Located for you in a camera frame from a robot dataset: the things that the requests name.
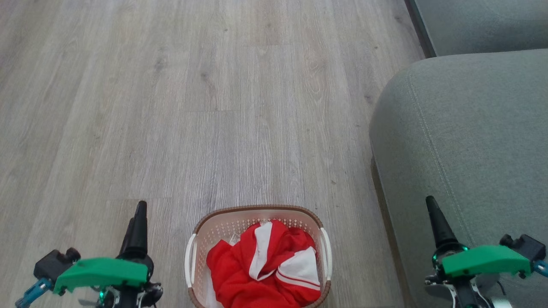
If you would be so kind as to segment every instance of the brown basket rim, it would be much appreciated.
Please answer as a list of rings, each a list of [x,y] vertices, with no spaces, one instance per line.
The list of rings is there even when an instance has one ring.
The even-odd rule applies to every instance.
[[[215,211],[207,214],[206,216],[204,216],[198,222],[198,224],[196,225],[196,228],[194,228],[193,233],[198,234],[198,231],[202,228],[203,224],[206,223],[206,221],[209,220],[210,218],[212,218],[214,216],[217,216],[217,215],[232,213],[232,212],[243,212],[243,211],[246,211],[246,210],[271,210],[271,209],[294,210],[294,211],[297,211],[297,212],[305,213],[308,216],[310,216],[316,222],[318,227],[323,228],[322,221],[318,218],[318,216],[316,214],[314,214],[309,209],[299,207],[299,206],[290,206],[290,205],[286,205],[286,204],[267,204],[267,205],[263,205],[263,206],[262,205],[252,205],[252,206],[240,206],[240,207],[233,207],[233,208],[215,210]]]
[[[318,227],[323,228],[322,221],[318,218],[316,214],[314,214],[309,209],[300,207],[300,206],[290,206],[286,204],[267,204],[267,205],[251,205],[251,206],[239,206],[239,207],[233,207],[233,208],[227,208],[227,209],[218,209],[215,210],[206,216],[204,216],[196,225],[196,228],[194,228],[194,234],[198,234],[198,231],[202,228],[203,224],[210,218],[220,215],[220,214],[226,214],[226,213],[232,213],[232,212],[243,212],[246,210],[271,210],[271,209],[285,209],[285,210],[296,210],[298,212],[302,212],[310,216],[318,225]],[[319,296],[319,298],[312,304],[303,307],[303,308],[317,308],[319,307],[325,300],[327,295],[329,294],[329,291],[331,290],[331,280],[326,281],[326,286],[323,288],[322,294]],[[189,287],[189,296],[190,300],[196,306],[197,308],[206,308],[196,298],[196,295],[194,294],[194,290],[192,287]]]

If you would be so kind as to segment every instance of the red fabric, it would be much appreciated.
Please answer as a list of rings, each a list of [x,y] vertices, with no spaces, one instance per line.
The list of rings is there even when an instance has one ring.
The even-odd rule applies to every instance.
[[[297,286],[280,280],[274,274],[261,281],[249,277],[257,245],[255,229],[258,227],[260,224],[249,227],[234,246],[220,241],[209,251],[207,265],[212,273],[217,301],[224,308],[300,308],[317,300],[319,285],[318,289]],[[282,222],[273,220],[267,261],[259,277],[277,270],[281,263],[308,247],[315,247],[308,233],[299,228],[287,228]]]

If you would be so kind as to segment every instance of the black cable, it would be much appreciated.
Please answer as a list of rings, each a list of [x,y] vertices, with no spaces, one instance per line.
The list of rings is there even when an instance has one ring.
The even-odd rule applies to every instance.
[[[506,291],[504,291],[503,284],[500,283],[500,281],[498,281],[498,280],[497,280],[496,282],[497,282],[497,283],[499,284],[499,286],[500,286],[500,291],[503,293],[504,296],[506,296]]]

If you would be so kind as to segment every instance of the green plastic bracket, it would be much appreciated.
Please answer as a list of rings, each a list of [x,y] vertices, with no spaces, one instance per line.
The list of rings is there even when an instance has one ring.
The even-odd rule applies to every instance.
[[[53,293],[73,292],[79,287],[108,287],[126,284],[139,287],[146,283],[148,268],[144,264],[112,258],[86,259],[76,262],[55,282]]]
[[[506,246],[472,248],[443,258],[442,265],[446,275],[452,278],[480,273],[518,272],[529,276],[532,272],[529,260]]]

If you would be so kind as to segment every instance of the basket handle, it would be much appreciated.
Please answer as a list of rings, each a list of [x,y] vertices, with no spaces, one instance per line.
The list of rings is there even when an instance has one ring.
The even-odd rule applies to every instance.
[[[190,254],[192,253],[194,249],[194,239],[196,238],[196,233],[194,233],[190,239],[189,243],[186,245],[185,250],[185,279],[186,279],[186,285],[189,288],[192,288],[192,282],[194,280],[194,266],[190,264]],[[196,257],[192,258],[192,263],[196,262]]]
[[[331,280],[331,274],[333,273],[333,254],[331,252],[331,241],[329,240],[329,236],[327,235],[327,232],[324,228],[320,228],[320,231],[322,231],[322,241],[325,246],[324,253],[324,260],[327,261],[327,272],[326,272],[326,280]]]

